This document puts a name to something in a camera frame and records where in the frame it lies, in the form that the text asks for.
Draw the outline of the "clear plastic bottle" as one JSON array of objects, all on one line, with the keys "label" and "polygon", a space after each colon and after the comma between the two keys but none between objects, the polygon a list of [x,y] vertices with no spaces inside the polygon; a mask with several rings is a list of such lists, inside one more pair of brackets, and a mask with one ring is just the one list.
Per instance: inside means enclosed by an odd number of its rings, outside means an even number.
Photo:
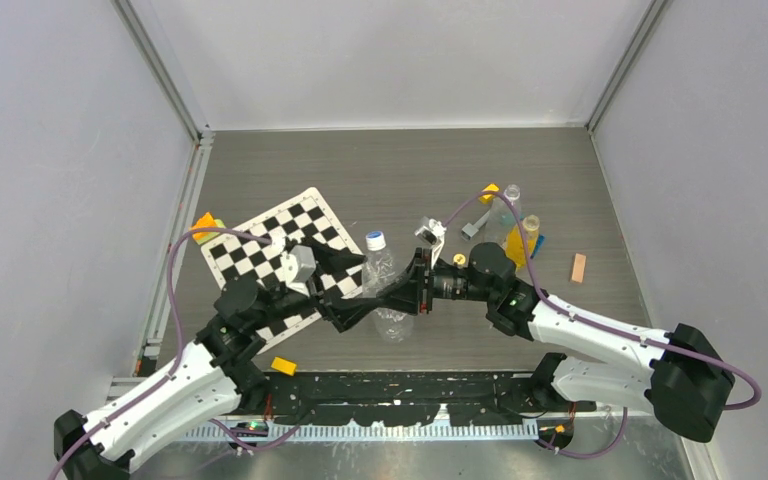
[{"label": "clear plastic bottle", "polygon": [[515,212],[512,212],[507,203],[494,196],[489,210],[489,216],[485,224],[484,240],[499,245],[504,245],[509,233],[516,228],[516,223],[521,217],[521,189],[516,184],[508,185],[502,195],[511,204]]}]

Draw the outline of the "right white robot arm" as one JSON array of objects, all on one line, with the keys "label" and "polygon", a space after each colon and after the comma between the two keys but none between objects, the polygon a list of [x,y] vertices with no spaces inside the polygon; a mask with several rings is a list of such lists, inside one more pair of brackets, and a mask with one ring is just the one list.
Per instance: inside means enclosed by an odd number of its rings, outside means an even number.
[{"label": "right white robot arm", "polygon": [[465,266],[419,248],[396,273],[362,267],[362,293],[382,309],[428,313],[436,300],[486,305],[486,319],[507,336],[559,345],[586,355],[544,356],[532,375],[531,397],[544,410],[593,401],[653,415],[673,433],[707,443],[726,409],[735,376],[706,336],[683,323],[674,330],[645,328],[597,315],[525,282],[502,248],[480,243]]}]

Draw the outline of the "clear bottle blue cap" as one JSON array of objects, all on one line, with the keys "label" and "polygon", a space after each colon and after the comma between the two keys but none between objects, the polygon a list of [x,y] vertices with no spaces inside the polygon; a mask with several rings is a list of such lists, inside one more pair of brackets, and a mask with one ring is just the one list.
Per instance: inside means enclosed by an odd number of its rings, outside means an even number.
[{"label": "clear bottle blue cap", "polygon": [[[373,298],[381,293],[398,276],[395,257],[388,245],[377,252],[366,251],[366,261],[362,268],[362,295]],[[406,340],[413,331],[413,318],[405,313],[378,308],[371,317],[380,337],[391,343]]]}]

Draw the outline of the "yellow juice bottle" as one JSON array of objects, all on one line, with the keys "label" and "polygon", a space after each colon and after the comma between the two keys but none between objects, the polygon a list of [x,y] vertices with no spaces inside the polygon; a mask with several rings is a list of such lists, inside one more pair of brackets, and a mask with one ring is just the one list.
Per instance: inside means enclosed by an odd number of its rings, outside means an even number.
[{"label": "yellow juice bottle", "polygon": [[523,230],[514,226],[508,233],[504,243],[506,256],[514,262],[517,268],[522,268],[528,260],[540,235],[540,219],[537,215],[528,215],[522,219]]}]

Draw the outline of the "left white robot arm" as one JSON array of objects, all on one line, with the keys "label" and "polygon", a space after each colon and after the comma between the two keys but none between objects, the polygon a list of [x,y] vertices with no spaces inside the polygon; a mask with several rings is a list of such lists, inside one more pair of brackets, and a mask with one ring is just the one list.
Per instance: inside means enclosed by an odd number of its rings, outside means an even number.
[{"label": "left white robot arm", "polygon": [[52,478],[127,479],[188,430],[236,409],[258,412],[267,398],[267,379],[253,362],[266,345],[261,330],[318,312],[345,331],[375,308],[323,284],[326,275],[363,265],[364,255],[308,239],[262,242],[277,247],[282,279],[268,286],[249,273],[228,280],[215,316],[193,341],[178,344],[171,363],[97,410],[58,417]]}]

